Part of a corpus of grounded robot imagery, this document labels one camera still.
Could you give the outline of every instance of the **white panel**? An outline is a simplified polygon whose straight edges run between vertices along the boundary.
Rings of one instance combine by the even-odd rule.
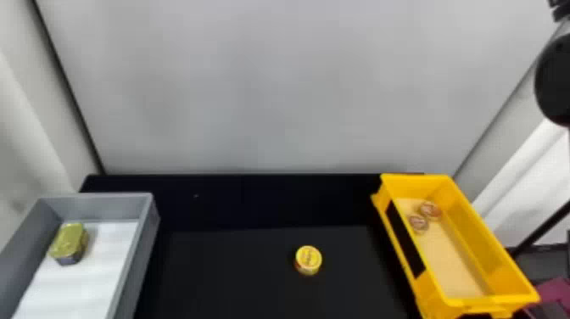
[[[473,206],[507,247],[522,242],[570,199],[567,129],[543,120]],[[564,243],[570,216],[537,243]]]
[[[536,0],[38,0],[111,172],[453,174],[555,30]]]

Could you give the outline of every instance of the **can lid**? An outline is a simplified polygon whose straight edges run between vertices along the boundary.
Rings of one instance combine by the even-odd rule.
[[[314,271],[319,269],[322,264],[322,255],[319,249],[313,246],[302,246],[297,249],[297,254],[295,254],[295,261],[300,268]]]

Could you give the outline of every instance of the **white wall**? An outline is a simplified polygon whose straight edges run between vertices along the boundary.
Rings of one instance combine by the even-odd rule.
[[[95,171],[95,165],[31,3],[0,2],[0,48],[58,153],[71,185],[78,188],[84,176]]]
[[[114,173],[453,174],[556,29],[535,0],[38,4]]]
[[[43,193],[96,172],[28,0],[0,2],[0,249]]]

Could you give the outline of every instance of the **black tabletop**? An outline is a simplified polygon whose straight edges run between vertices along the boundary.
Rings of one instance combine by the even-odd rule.
[[[159,234],[137,318],[419,318],[370,195],[378,175],[89,176],[150,192]],[[323,253],[314,277],[293,253]]]

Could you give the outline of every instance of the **yellow can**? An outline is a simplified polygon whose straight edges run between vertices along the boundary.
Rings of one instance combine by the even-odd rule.
[[[295,254],[295,268],[306,276],[313,276],[321,268],[322,255],[319,249],[313,246],[302,246]]]

